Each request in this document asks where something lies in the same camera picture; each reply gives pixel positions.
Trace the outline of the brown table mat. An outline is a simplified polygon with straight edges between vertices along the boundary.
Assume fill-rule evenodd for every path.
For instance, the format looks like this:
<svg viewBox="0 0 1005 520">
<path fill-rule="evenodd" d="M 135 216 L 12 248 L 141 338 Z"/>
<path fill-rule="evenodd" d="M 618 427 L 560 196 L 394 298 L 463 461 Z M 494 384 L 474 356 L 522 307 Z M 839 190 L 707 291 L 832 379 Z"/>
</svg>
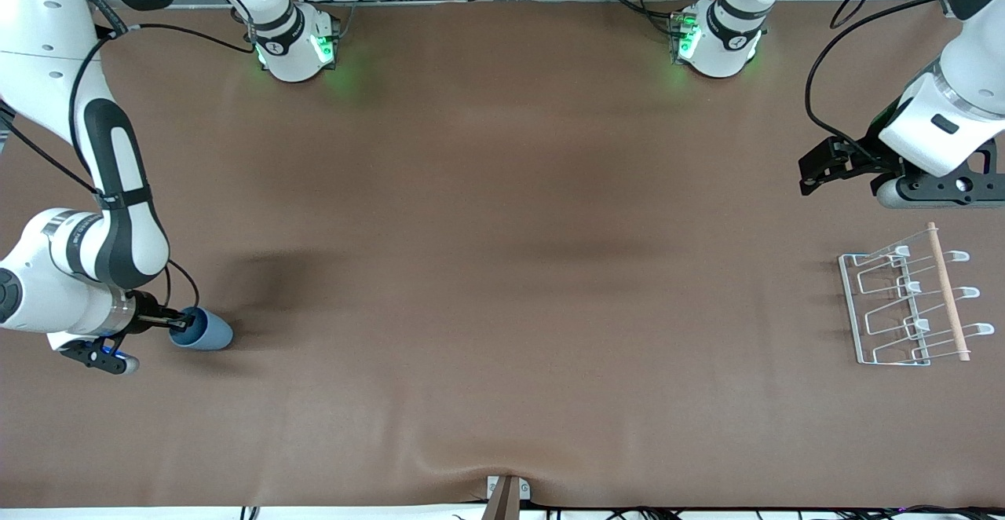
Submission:
<svg viewBox="0 0 1005 520">
<path fill-rule="evenodd" d="M 617 2 L 356 10 L 276 81 L 176 31 L 105 46 L 173 258 L 226 350 L 116 377 L 0 331 L 10 508 L 1005 508 L 1005 211 L 801 196 L 833 2 L 708 80 Z M 939 226 L 970 361 L 857 363 L 837 256 Z"/>
</svg>

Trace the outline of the blue plastic cup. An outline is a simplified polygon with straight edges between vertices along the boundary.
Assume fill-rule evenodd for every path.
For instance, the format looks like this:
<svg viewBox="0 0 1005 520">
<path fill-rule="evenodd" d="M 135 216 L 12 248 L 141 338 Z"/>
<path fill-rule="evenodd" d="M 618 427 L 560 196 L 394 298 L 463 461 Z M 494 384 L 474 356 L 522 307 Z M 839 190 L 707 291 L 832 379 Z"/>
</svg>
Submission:
<svg viewBox="0 0 1005 520">
<path fill-rule="evenodd" d="M 230 324 L 222 317 L 201 306 L 188 306 L 186 309 L 197 309 L 197 324 L 191 329 L 169 328 L 171 342 L 175 346 L 190 350 L 213 351 L 222 350 L 231 344 L 234 333 Z"/>
</svg>

